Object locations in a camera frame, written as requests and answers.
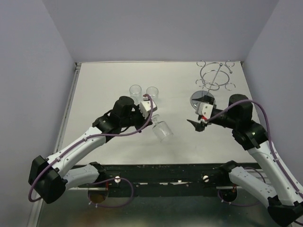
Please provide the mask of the clear wine glass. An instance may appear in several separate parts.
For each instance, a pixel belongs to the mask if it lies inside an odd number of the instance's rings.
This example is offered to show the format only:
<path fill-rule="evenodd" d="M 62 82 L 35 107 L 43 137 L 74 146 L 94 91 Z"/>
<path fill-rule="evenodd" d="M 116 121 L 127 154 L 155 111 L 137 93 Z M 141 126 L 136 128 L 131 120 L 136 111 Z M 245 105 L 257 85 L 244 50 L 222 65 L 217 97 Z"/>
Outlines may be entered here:
<path fill-rule="evenodd" d="M 160 142 L 169 141 L 170 138 L 173 136 L 173 132 L 171 128 L 168 126 L 168 124 L 165 121 L 162 121 L 158 114 L 153 115 L 151 120 L 153 123 L 152 130 L 156 135 L 156 137 L 160 140 Z"/>
<path fill-rule="evenodd" d="M 135 104 L 138 105 L 142 99 L 142 88 L 140 85 L 132 85 L 129 88 L 130 97 L 134 100 Z"/>
<path fill-rule="evenodd" d="M 146 93 L 152 98 L 155 104 L 157 104 L 159 99 L 159 90 L 156 87 L 148 87 Z"/>

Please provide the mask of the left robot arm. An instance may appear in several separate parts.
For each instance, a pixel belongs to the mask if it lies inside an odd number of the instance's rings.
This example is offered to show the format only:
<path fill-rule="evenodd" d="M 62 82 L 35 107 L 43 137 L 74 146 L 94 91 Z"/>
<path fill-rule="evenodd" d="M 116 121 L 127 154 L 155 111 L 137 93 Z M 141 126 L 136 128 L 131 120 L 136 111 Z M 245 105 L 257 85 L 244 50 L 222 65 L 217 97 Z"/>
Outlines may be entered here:
<path fill-rule="evenodd" d="M 136 105 L 128 96 L 121 96 L 113 108 L 98 117 L 79 138 L 62 150 L 43 158 L 37 156 L 31 164 L 28 183 L 32 192 L 36 191 L 39 199 L 50 204 L 59 199 L 66 190 L 92 184 L 101 186 L 105 181 L 103 167 L 98 163 L 90 163 L 81 168 L 74 166 L 93 150 L 105 145 L 114 137 L 126 137 L 142 132 L 152 124 L 153 112 L 157 105 L 145 94 L 143 100 Z"/>

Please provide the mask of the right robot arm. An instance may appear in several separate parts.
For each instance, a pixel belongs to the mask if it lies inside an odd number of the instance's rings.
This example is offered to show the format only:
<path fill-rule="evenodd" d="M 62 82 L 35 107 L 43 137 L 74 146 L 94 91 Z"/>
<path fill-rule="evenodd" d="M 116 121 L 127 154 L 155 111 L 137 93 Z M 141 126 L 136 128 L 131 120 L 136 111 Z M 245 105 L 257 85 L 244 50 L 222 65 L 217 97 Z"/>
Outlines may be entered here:
<path fill-rule="evenodd" d="M 231 95 L 224 110 L 218 109 L 214 98 L 209 95 L 192 97 L 190 102 L 198 116 L 197 121 L 190 121 L 195 130 L 202 132 L 210 124 L 231 129 L 235 141 L 256 160 L 270 184 L 258 180 L 234 161 L 221 166 L 218 181 L 223 185 L 233 183 L 249 192 L 281 227 L 287 227 L 302 217 L 303 186 L 275 149 L 264 108 L 259 107 L 265 127 L 252 119 L 253 106 L 257 102 L 245 95 Z"/>

